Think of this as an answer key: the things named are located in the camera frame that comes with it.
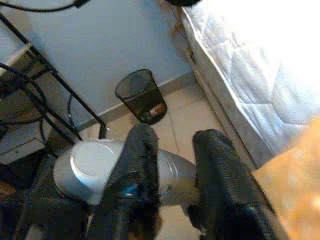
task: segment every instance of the wall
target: wall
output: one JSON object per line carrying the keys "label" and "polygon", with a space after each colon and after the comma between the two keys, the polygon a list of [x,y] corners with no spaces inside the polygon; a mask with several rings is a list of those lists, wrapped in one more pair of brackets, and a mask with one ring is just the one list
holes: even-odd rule
{"label": "wall", "polygon": [[[23,6],[36,8],[66,3],[63,0],[21,2]],[[177,54],[155,0],[91,0],[80,9],[51,14],[5,8],[1,12],[44,53],[97,113],[120,103],[114,90],[130,72],[148,68],[161,84],[191,71],[188,62]],[[64,113],[68,94],[48,78],[41,86],[51,104]],[[77,122],[85,121],[88,116],[74,103]]]}

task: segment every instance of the wastebasket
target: wastebasket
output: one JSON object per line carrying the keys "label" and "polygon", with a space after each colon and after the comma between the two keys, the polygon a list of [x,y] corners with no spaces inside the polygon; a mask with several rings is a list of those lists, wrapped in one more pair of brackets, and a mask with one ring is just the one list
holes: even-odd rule
{"label": "wastebasket", "polygon": [[167,112],[167,104],[162,97],[148,69],[135,71],[117,85],[115,95],[142,123],[155,124]]}

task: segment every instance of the black metal frame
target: black metal frame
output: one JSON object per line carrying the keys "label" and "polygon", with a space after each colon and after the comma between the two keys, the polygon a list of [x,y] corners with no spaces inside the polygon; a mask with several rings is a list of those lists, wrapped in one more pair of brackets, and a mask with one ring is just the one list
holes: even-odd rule
{"label": "black metal frame", "polygon": [[[0,13],[0,20],[24,43],[28,44],[28,39],[2,14]],[[107,125],[106,123],[82,100],[82,98],[60,77],[58,71],[48,62],[48,60],[32,45],[30,47],[30,51],[35,55],[37,60],[44,66],[44,69],[39,71],[38,73],[31,76],[32,80],[35,80],[42,76],[45,73],[50,73],[84,108],[88,111],[88,113],[93,116],[97,122],[100,124],[100,133],[99,138],[105,138],[107,134]],[[57,114],[52,108],[46,105],[39,97],[33,94],[28,88],[24,88],[23,91],[27,94],[27,96],[31,99],[31,101],[35,104],[38,111],[48,111],[54,118],[56,118],[61,124],[63,124],[68,130],[70,130],[73,134],[76,135],[76,130],[66,122],[59,114]],[[62,130],[60,130],[54,122],[52,122],[48,117],[45,117],[45,120],[51,127],[56,130],[67,142],[70,144],[74,144],[72,139],[68,137]]]}

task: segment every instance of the mattress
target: mattress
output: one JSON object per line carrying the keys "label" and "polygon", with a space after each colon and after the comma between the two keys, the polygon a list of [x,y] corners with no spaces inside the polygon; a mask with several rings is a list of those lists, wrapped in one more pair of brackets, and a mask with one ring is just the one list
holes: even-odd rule
{"label": "mattress", "polygon": [[258,166],[320,114],[320,17],[309,9],[297,16],[303,8],[202,0],[182,9],[196,65]]}

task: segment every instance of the white quilted mattress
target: white quilted mattress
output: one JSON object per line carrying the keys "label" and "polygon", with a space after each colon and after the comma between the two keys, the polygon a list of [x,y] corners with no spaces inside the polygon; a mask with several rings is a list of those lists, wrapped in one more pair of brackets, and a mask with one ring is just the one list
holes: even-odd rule
{"label": "white quilted mattress", "polygon": [[197,65],[208,81],[217,70],[227,91],[220,101],[236,106],[272,155],[320,114],[320,14],[312,1],[297,2],[202,0],[182,9]]}

